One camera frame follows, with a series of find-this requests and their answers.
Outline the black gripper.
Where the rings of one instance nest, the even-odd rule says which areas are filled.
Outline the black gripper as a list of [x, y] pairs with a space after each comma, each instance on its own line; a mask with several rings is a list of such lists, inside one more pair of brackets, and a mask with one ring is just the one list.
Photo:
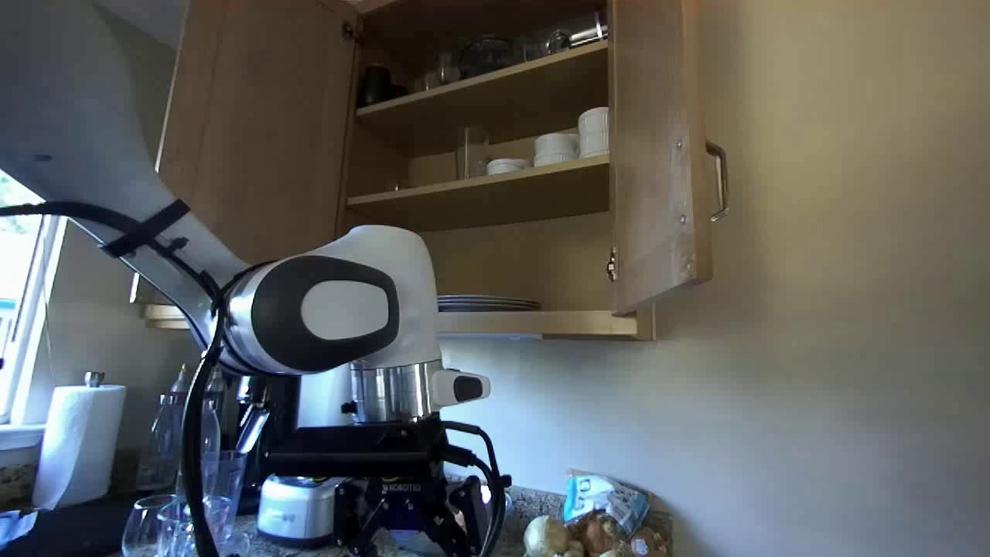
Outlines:
[[368, 549], [381, 528], [423, 533], [439, 549], [484, 549], [486, 512], [479, 483], [451, 483], [447, 465], [484, 462], [447, 441], [467, 425], [423, 419], [414, 425], [292, 426], [264, 448], [267, 478], [315, 478], [334, 483], [334, 535], [324, 545]]

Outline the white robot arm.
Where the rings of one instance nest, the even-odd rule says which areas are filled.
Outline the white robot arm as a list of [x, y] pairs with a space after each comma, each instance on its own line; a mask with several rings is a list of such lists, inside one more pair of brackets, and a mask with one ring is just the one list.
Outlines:
[[268, 480], [365, 485], [353, 545], [422, 528], [447, 557], [486, 557], [494, 524], [456, 508], [443, 465], [462, 448], [439, 412], [486, 382], [439, 355], [435, 273], [422, 235], [334, 217], [350, 134], [342, 0], [189, 0], [173, 61], [131, 0], [0, 0], [3, 169], [105, 256], [168, 298], [202, 345], [185, 394], [179, 480], [197, 557], [206, 376], [350, 370], [360, 425], [302, 429], [275, 405]]

